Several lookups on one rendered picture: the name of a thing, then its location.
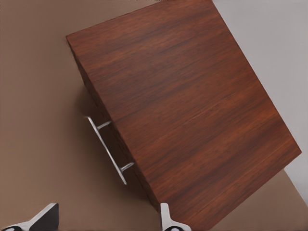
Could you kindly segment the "dark wooden drawer cabinet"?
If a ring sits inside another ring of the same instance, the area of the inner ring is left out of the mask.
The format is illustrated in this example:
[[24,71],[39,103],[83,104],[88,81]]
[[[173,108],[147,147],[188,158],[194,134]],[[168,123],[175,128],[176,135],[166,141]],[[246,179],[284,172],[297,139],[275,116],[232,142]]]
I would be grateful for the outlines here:
[[68,35],[155,207],[214,227],[301,150],[212,0],[165,0]]

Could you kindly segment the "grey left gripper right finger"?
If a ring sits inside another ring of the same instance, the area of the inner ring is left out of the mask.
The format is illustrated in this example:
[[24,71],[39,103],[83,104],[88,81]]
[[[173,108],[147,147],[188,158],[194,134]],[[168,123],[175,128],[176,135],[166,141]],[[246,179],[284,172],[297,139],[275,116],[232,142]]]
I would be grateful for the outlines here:
[[190,227],[188,225],[176,222],[171,218],[167,203],[160,204],[160,212],[161,231],[190,231]]

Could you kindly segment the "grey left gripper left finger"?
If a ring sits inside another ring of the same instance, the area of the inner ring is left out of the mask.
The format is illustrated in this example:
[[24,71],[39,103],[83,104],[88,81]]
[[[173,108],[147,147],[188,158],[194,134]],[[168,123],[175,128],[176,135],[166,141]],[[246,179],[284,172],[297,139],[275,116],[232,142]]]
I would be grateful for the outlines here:
[[1,231],[57,231],[59,226],[59,204],[50,203],[31,220],[13,224]]

